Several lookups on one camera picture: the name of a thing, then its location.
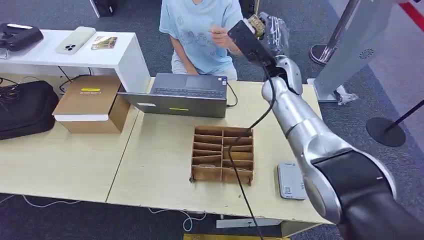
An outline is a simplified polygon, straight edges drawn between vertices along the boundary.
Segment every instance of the person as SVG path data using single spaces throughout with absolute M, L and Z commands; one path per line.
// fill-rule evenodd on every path
M 174 48 L 174 74 L 227 76 L 237 80 L 227 50 L 241 55 L 228 30 L 243 19 L 239 0 L 163 0 L 159 31 Z

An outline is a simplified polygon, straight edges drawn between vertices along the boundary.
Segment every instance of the white phone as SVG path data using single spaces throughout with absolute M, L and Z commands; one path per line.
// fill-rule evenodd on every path
M 92 27 L 79 26 L 57 47 L 58 54 L 75 54 L 94 34 L 96 29 Z

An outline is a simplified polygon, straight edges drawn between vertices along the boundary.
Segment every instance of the person's hand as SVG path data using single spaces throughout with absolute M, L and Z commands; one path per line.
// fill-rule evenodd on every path
M 221 48 L 229 49 L 233 41 L 228 36 L 228 31 L 225 28 L 219 26 L 212 26 L 208 30 L 212 34 L 212 41 Z

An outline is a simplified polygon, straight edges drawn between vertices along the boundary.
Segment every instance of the wooden table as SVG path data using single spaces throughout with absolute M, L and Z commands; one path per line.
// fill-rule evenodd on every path
M 107 203 L 150 208 L 249 216 L 239 186 L 189 181 L 194 126 L 248 127 L 268 108 L 260 82 L 230 82 L 238 105 L 224 119 L 139 112 Z M 314 90 L 303 86 L 303 98 L 321 116 Z M 234 101 L 227 92 L 229 103 Z M 273 114 L 254 128 L 252 186 L 245 186 L 253 213 L 283 221 L 283 236 L 328 223 L 310 201 L 280 197 L 277 165 L 295 157 Z
M 130 108 L 121 134 L 48 132 L 0 141 L 0 192 L 105 202 L 134 126 Z

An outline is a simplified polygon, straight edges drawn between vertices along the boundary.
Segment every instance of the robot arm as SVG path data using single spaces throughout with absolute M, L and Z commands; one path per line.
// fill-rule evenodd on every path
M 228 35 L 270 78 L 262 96 L 297 159 L 306 193 L 315 210 L 334 223 L 346 240 L 418 240 L 424 224 L 396 201 L 395 182 L 386 167 L 334 134 L 302 99 L 298 66 L 286 56 L 272 57 L 243 21 Z

